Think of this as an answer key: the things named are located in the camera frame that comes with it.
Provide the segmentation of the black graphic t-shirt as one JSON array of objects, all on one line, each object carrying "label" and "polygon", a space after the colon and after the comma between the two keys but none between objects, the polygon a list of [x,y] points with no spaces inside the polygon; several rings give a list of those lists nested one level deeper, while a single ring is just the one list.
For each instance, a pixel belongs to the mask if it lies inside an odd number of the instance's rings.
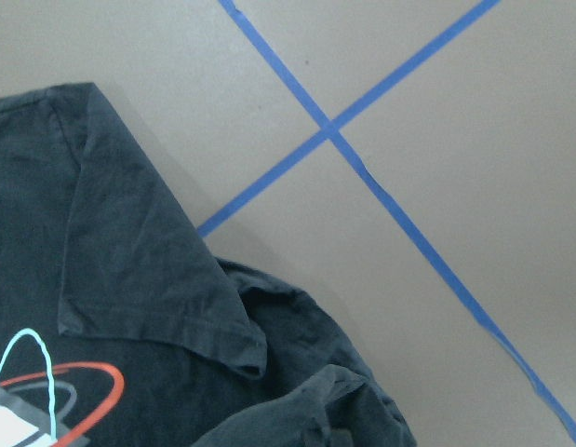
[{"label": "black graphic t-shirt", "polygon": [[0,99],[0,446],[411,446],[305,292],[214,257],[93,84]]}]

